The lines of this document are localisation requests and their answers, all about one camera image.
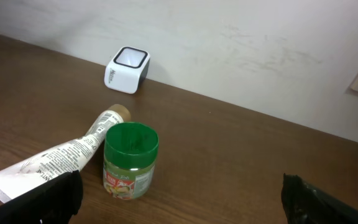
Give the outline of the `white cream tube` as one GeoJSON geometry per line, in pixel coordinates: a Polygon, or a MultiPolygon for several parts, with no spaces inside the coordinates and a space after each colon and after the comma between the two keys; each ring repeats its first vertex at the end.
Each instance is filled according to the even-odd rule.
{"type": "Polygon", "coordinates": [[[82,170],[115,124],[131,120],[131,113],[115,104],[103,111],[86,134],[44,150],[0,170],[0,201],[6,203],[66,172],[82,170]]]}

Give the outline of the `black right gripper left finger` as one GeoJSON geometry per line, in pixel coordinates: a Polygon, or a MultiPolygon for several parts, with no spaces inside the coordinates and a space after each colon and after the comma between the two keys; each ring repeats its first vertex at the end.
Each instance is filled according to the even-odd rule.
{"type": "Polygon", "coordinates": [[[82,199],[80,172],[66,172],[1,205],[0,224],[66,224],[82,199]]]}

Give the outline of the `green lid jar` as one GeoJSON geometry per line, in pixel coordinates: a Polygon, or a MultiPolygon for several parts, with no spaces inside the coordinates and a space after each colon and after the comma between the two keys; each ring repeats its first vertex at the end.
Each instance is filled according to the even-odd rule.
{"type": "Polygon", "coordinates": [[[148,191],[159,138],[151,127],[125,122],[111,127],[104,142],[103,185],[114,198],[133,200],[148,191]]]}

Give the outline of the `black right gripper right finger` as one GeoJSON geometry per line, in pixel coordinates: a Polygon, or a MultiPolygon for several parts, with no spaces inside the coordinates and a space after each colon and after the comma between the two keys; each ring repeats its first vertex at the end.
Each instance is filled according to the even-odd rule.
{"type": "Polygon", "coordinates": [[[358,210],[297,175],[283,175],[281,200],[288,224],[358,224],[358,210]]]}

